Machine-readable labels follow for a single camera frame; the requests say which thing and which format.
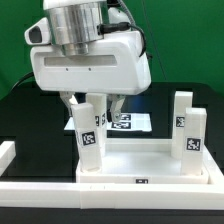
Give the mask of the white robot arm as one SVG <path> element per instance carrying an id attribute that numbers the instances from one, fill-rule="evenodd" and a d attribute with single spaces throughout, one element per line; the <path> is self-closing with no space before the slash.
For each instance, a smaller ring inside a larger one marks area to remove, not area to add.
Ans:
<path id="1" fill-rule="evenodd" d="M 43 90 L 103 93 L 117 122 L 127 95 L 151 84 L 143 31 L 107 0 L 44 0 L 45 17 L 25 31 Z"/>

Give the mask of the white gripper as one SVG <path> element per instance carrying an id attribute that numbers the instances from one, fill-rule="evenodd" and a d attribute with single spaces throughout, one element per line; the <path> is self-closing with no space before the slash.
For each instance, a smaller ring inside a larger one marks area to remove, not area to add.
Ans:
<path id="1" fill-rule="evenodd" d="M 90 42 L 87 55 L 64 56 L 58 46 L 48 45 L 33 47 L 30 57 L 38 86 L 60 91 L 69 115 L 77 104 L 74 92 L 104 93 L 110 94 L 109 121 L 119 122 L 124 95 L 139 94 L 151 84 L 146 54 L 140 52 L 139 32 L 128 31 Z"/>

